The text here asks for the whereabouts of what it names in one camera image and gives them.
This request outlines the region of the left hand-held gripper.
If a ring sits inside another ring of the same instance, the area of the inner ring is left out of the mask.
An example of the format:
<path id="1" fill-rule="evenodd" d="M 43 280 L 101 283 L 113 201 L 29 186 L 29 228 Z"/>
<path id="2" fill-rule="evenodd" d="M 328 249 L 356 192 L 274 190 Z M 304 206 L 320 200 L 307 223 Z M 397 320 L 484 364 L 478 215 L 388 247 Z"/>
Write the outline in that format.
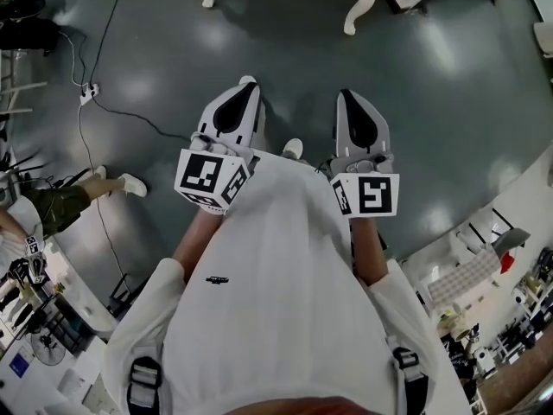
<path id="1" fill-rule="evenodd" d="M 204 211 L 224 215 L 251 179 L 259 157 L 251 144 L 262 104 L 260 85 L 246 82 L 221 93 L 200 117 L 181 150 L 175 191 Z"/>

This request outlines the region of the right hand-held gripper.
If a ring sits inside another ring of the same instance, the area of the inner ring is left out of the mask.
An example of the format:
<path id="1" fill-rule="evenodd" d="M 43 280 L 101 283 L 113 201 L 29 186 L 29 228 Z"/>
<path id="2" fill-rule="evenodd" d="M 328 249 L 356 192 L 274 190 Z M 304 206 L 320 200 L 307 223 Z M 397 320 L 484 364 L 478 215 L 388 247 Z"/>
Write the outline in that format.
<path id="1" fill-rule="evenodd" d="M 354 155 L 359 149 L 382 151 L 331 161 L 330 185 L 342 215 L 347 218 L 395 216 L 400 175 L 393 172 L 394 156 L 387 151 L 388 124 L 367 99 L 350 89 L 341 89 L 336 99 L 334 140 L 337 155 Z"/>

